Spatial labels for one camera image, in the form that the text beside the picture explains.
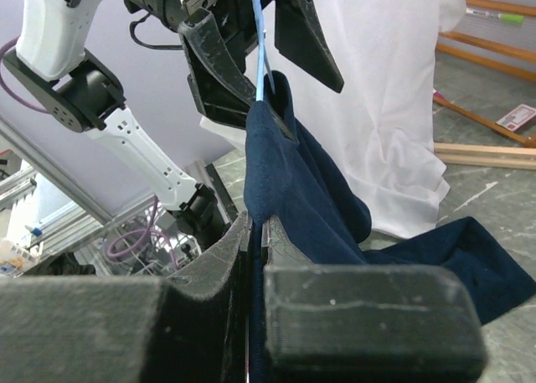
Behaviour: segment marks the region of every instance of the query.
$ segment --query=black 3d-printed part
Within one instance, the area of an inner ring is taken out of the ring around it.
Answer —
[[[3,63],[50,115],[72,132],[105,129],[104,120],[125,103],[121,82],[88,50],[82,63],[69,73],[70,80],[57,90],[58,81],[41,79],[15,50],[5,55]]]
[[[172,281],[3,278],[0,380],[244,382],[249,236],[241,215]]]
[[[228,225],[218,209],[218,198],[205,184],[197,184],[190,201],[182,203],[180,210],[169,213],[175,218],[178,230],[193,236],[202,251],[209,249],[227,231]]]
[[[265,269],[277,382],[476,381],[487,363],[465,287],[439,267]]]

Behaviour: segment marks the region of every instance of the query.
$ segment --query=small label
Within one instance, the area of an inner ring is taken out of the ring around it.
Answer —
[[[502,127],[506,127],[512,132],[515,132],[520,127],[530,122],[530,120],[535,116],[536,108],[522,104],[513,111],[509,112],[506,116],[496,121],[496,123]]]

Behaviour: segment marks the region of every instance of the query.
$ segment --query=dark blue towel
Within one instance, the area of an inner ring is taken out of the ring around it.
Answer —
[[[369,210],[353,195],[322,146],[294,117],[286,77],[277,72],[274,76],[276,96],[267,92],[266,99],[284,117],[297,142],[282,136],[264,102],[251,107],[246,123],[244,199],[259,242],[263,223],[277,215],[291,242],[315,263],[445,267],[466,285],[482,324],[536,294],[531,276],[470,217],[382,251],[360,251],[358,243],[371,230]],[[326,122],[330,122],[329,113]],[[256,249],[254,305],[261,307],[260,243]],[[250,333],[257,346],[262,341],[261,320],[259,312],[252,313],[254,331]],[[259,358],[254,356],[252,361],[262,362]]]

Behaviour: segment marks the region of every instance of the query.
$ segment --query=white sheet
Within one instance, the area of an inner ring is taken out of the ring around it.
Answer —
[[[449,190],[433,153],[435,46],[438,32],[464,15],[465,0],[314,1],[345,80],[340,95],[278,54],[274,8],[265,10],[271,67],[289,78],[297,117],[368,205],[375,230],[410,238],[434,228]],[[243,132],[201,124],[243,148]]]

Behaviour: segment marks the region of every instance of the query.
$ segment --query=wooden frame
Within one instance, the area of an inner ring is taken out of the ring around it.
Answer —
[[[534,133],[530,137],[525,137],[520,134],[514,133],[508,130],[506,127],[499,126],[497,123],[490,121],[485,117],[477,115],[476,113],[463,109],[462,107],[455,105],[452,102],[447,101],[446,99],[441,98],[437,95],[434,95],[434,102],[441,106],[444,106],[445,108],[449,108],[450,110],[459,113],[460,115],[463,115],[476,123],[480,123],[481,125],[492,129],[494,132],[497,132],[501,136],[522,144],[524,147],[536,148],[536,133]]]
[[[507,75],[513,75],[515,77],[519,77],[520,79],[536,83],[536,73],[532,71],[520,69],[511,65],[505,65],[504,63],[498,62],[496,60],[484,58],[479,54],[472,54],[470,52],[466,52],[465,50],[454,48],[445,44],[437,44],[435,46],[435,49],[439,52],[443,52],[444,54],[451,54],[452,56],[456,56],[464,60],[469,60],[470,62],[476,63],[478,65],[486,66],[490,69],[494,69],[497,71],[502,71]]]
[[[437,142],[435,155],[444,163],[536,171],[536,149]]]
[[[453,41],[462,42],[463,44],[468,44],[489,50],[490,52],[495,52],[498,54],[504,54],[505,56],[510,56],[511,58],[526,60],[530,63],[536,63],[536,52],[532,50],[520,49],[514,46],[500,44],[498,42],[493,42],[487,39],[473,37],[472,35],[450,32],[450,33],[440,33],[441,37],[451,39]]]
[[[494,2],[492,0],[466,0],[466,3],[468,6],[475,6],[477,8],[488,8],[490,10],[497,10],[498,12],[536,17],[536,7],[534,6],[522,6],[520,4]]]
[[[515,13],[515,14],[521,14],[523,16],[536,17],[536,7],[521,6],[518,4],[503,3],[503,2],[494,2],[491,0],[466,0],[466,2],[467,2],[467,5],[469,6],[476,6],[479,8],[487,8],[490,10],[497,10],[500,12]],[[469,44],[472,46],[476,46],[478,48],[486,49],[491,52],[504,54],[506,56],[509,56],[515,59],[525,60],[525,61],[528,61],[529,63],[536,63],[536,52],[534,51],[520,49],[520,48],[510,46],[510,45],[500,44],[498,42],[489,41],[487,39],[473,37],[471,35],[457,33],[457,32],[440,33],[440,36],[450,39],[450,40],[454,40],[456,42],[461,42],[463,44]],[[478,54],[471,54],[461,49],[457,49],[457,48],[444,45],[444,44],[437,44],[436,49],[439,50],[440,52],[452,54],[464,60],[469,60],[471,62],[478,63],[479,65],[484,65],[491,69],[499,70],[504,73],[515,75],[527,81],[536,83],[536,73],[532,71],[519,69],[518,67],[515,67],[515,66],[505,65],[504,63],[498,62],[496,60],[490,60]],[[469,119],[472,119],[473,121],[480,123],[481,125],[488,127],[492,129],[493,131],[499,133],[501,136],[514,140],[515,142],[518,142],[525,147],[536,148],[536,133],[534,133],[530,137],[522,136],[520,134],[517,134],[515,132],[508,130],[505,127],[499,126],[495,122],[492,122],[486,119],[485,117],[479,116],[476,113],[467,111],[457,105],[454,105],[453,103],[436,95],[434,95],[434,102],[444,107],[447,107]]]

